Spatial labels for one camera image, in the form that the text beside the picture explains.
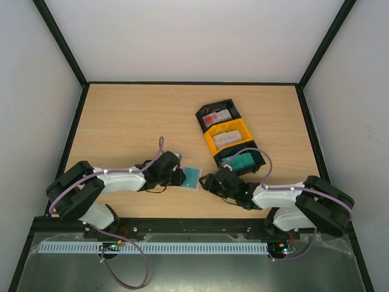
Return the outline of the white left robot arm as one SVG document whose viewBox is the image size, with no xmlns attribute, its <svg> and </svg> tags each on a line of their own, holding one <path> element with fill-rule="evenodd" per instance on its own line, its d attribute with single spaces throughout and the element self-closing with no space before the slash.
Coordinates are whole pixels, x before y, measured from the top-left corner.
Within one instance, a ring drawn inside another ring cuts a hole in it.
<svg viewBox="0 0 389 292">
<path fill-rule="evenodd" d="M 181 186 L 186 175 L 180 162 L 180 157 L 170 151 L 125 169 L 103 169 L 80 161 L 47 187 L 49 213 L 59 216 L 63 223 L 81 221 L 101 230 L 107 229 L 118 216 L 108 205 L 96 202 L 100 195 Z"/>
</svg>

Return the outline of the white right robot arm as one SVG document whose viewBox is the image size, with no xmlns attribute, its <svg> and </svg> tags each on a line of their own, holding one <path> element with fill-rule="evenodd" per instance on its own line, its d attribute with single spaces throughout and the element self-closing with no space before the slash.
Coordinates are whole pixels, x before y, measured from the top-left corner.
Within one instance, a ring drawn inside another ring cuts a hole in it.
<svg viewBox="0 0 389 292">
<path fill-rule="evenodd" d="M 244 182 L 228 168 L 199 179 L 202 188 L 223 199 L 231 199 L 245 210 L 275 208 L 265 223 L 266 234 L 278 238 L 294 229 L 316 228 L 341 237 L 353 216 L 354 200 L 317 176 L 290 185 Z"/>
</svg>

